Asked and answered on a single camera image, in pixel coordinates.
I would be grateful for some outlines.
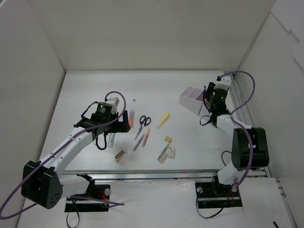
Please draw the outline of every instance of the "scissors handle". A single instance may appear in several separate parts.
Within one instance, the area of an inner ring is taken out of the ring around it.
[[[140,124],[143,124],[144,126],[147,126],[151,123],[151,118],[146,117],[145,115],[142,115],[141,118],[139,119]]]

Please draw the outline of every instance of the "screw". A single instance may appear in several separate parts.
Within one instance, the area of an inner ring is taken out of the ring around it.
[[[203,190],[203,188],[200,186],[196,189],[197,192],[201,192]]]
[[[111,194],[111,190],[110,189],[106,189],[104,190],[104,193],[106,196],[109,196]]]

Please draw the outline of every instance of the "wire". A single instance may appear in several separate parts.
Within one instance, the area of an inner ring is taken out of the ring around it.
[[[206,105],[205,100],[206,100],[206,98],[204,97],[203,104],[204,104],[205,108],[207,109],[207,111],[210,113],[210,109],[209,109],[208,106]]]
[[[68,228],[76,228],[76,227],[78,227],[79,222],[80,222],[79,212],[78,212],[78,210],[77,210],[77,207],[75,207],[75,205],[76,205],[76,200],[72,200],[72,202],[73,202],[72,207],[70,208],[70,211],[68,212],[68,214],[67,214],[67,216],[66,216],[66,225],[67,225]],[[73,208],[75,208],[75,212],[76,212],[76,214],[77,214],[77,216],[78,216],[78,222],[77,222],[77,225],[76,225],[75,227],[71,227],[71,226],[68,224],[68,221],[67,221],[68,215],[70,214],[70,212],[71,212],[71,210],[72,210]]]
[[[230,195],[232,196],[232,202],[231,202],[231,204],[233,204],[233,202],[234,202],[234,195],[233,195],[232,191],[230,191]]]
[[[245,105],[248,104],[248,102],[250,101],[250,99],[252,98],[254,92],[255,92],[255,89],[256,89],[256,83],[255,83],[255,80],[254,78],[252,77],[251,74],[249,74],[248,72],[246,71],[243,71],[243,70],[235,70],[235,71],[231,71],[231,72],[228,72],[228,73],[225,73],[223,74],[222,76],[220,76],[220,78],[226,76],[226,75],[229,75],[229,74],[233,74],[233,73],[243,73],[243,74],[246,74],[248,75],[251,80],[252,80],[252,84],[253,84],[253,87],[252,87],[252,92],[251,92],[251,95],[249,96],[249,98],[242,104],[240,105],[239,107],[237,107],[236,109],[234,109],[232,112],[231,112],[231,121],[233,123],[235,123],[236,125],[240,126],[243,131],[245,132],[245,135],[248,139],[248,142],[249,142],[249,161],[248,161],[248,165],[246,167],[246,171],[244,172],[243,176],[241,177],[240,181],[239,182],[235,182],[234,183],[234,186],[235,187],[238,187],[240,186],[240,184],[244,181],[244,179],[246,178],[247,174],[249,173],[249,170],[250,170],[250,167],[251,167],[251,163],[252,163],[252,159],[253,159],[253,144],[252,144],[252,140],[251,140],[251,137],[249,135],[249,132],[247,131],[247,129],[242,125],[240,124],[239,122],[235,121],[234,118],[232,117],[233,113],[236,112],[238,109],[244,107]]]
[[[106,149],[106,147],[107,147],[107,144],[106,144],[106,136],[107,136],[107,134],[106,133],[104,133],[104,148],[101,148],[99,145],[98,145],[98,135],[96,136],[96,146],[97,146],[97,148],[98,149],[100,149],[101,151],[104,151],[105,149]]]
[[[232,154],[232,153],[230,151],[223,151],[221,156],[220,156],[221,159],[222,159],[223,164],[226,166],[226,163],[225,163],[224,158],[223,158],[224,153],[230,153],[230,154]]]
[[[201,191],[198,193],[197,197],[196,197],[196,201],[195,201],[196,211],[198,212],[199,216],[201,216],[201,217],[204,218],[204,219],[211,219],[211,218],[216,217],[219,213],[221,213],[221,212],[223,211],[224,208],[221,208],[217,213],[215,213],[214,215],[211,215],[211,216],[209,216],[209,217],[205,217],[205,216],[203,216],[203,215],[200,214],[200,212],[199,212],[199,207],[198,207],[198,199],[199,199],[199,196],[200,196],[200,194],[201,194],[202,192],[203,192],[203,190],[201,190]],[[227,197],[226,204],[228,203],[229,198],[230,198],[230,195],[228,195],[228,197]]]
[[[98,201],[98,202],[102,202],[102,203],[113,204],[114,206],[124,206],[124,203],[116,203],[116,202],[112,202],[112,201],[108,201],[108,200],[95,199],[95,198],[91,198],[91,197],[70,196],[70,198],[72,198],[72,199],[80,199],[80,200],[93,200],[93,201]]]
[[[86,114],[86,112],[89,110],[89,108],[90,108],[92,105],[97,104],[97,103],[98,103],[98,101],[94,101],[93,103],[91,103],[91,104],[85,109],[85,111],[81,114],[81,118],[84,118],[84,117],[85,117],[85,114]]]
[[[75,135],[73,135],[73,138],[76,138],[77,136],[81,135],[82,133],[86,132],[86,131],[90,131],[90,130],[93,130],[93,129],[97,129],[97,128],[100,128],[100,127],[105,127],[105,126],[108,126],[114,122],[116,122],[117,120],[119,120],[119,118],[124,114],[124,111],[125,111],[125,108],[126,108],[126,100],[125,100],[125,97],[124,95],[122,95],[120,92],[118,91],[111,91],[109,93],[106,94],[105,96],[105,100],[107,99],[107,97],[110,95],[110,94],[119,94],[122,99],[123,99],[123,110],[122,112],[118,115],[117,118],[113,119],[112,121],[110,122],[107,122],[107,123],[104,123],[104,124],[100,124],[100,125],[97,125],[97,126],[93,126],[93,127],[89,127],[89,128],[86,128],[86,129],[83,129],[81,130],[80,132],[76,133]],[[53,157],[55,157],[57,154],[59,154],[64,148],[66,148],[73,140],[72,139],[69,139],[65,144],[63,144],[58,150],[56,150],[52,156],[50,156],[49,158],[47,158],[44,162],[42,162],[39,166],[37,166],[29,175],[27,175],[21,182],[20,184],[17,185],[17,187],[11,192],[11,194],[7,197],[7,199],[3,202],[2,206],[0,207],[0,220],[6,220],[6,219],[10,219],[10,218],[13,218],[21,213],[23,213],[24,211],[32,208],[33,206],[37,205],[36,203],[28,206],[27,208],[24,208],[18,212],[16,212],[15,214],[12,214],[12,215],[9,215],[9,216],[2,216],[2,212],[5,208],[5,206],[7,205],[7,203],[10,201],[10,199],[13,197],[13,195],[15,195],[15,193],[18,191],[19,188],[21,188],[21,186],[27,182],[41,167],[43,167],[47,162],[49,162]]]
[[[96,191],[95,192],[96,195],[100,196],[101,198],[103,198],[105,201],[109,201],[106,197],[103,191]]]
[[[199,124],[200,124],[201,126],[205,126],[205,125],[211,123],[210,120],[208,120],[208,121],[207,121],[206,123],[204,123],[204,124],[201,123],[202,118],[203,118],[203,117],[206,117],[206,116],[209,117],[209,115],[203,115],[203,116],[199,119]]]
[[[275,226],[275,228],[279,228],[279,226],[277,225],[276,222],[274,222],[274,226]]]

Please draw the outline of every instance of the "scissors blade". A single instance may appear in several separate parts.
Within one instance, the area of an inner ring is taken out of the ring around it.
[[[138,133],[137,133],[137,135],[136,135],[136,137],[135,137],[135,140],[137,139],[137,137],[139,136],[139,134],[142,132],[142,129],[143,129],[143,124],[142,124],[141,127],[139,128]]]

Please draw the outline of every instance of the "white container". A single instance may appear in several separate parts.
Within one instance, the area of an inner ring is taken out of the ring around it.
[[[203,106],[203,91],[203,89],[188,87],[180,95],[180,104],[196,115],[200,114],[200,110]]]

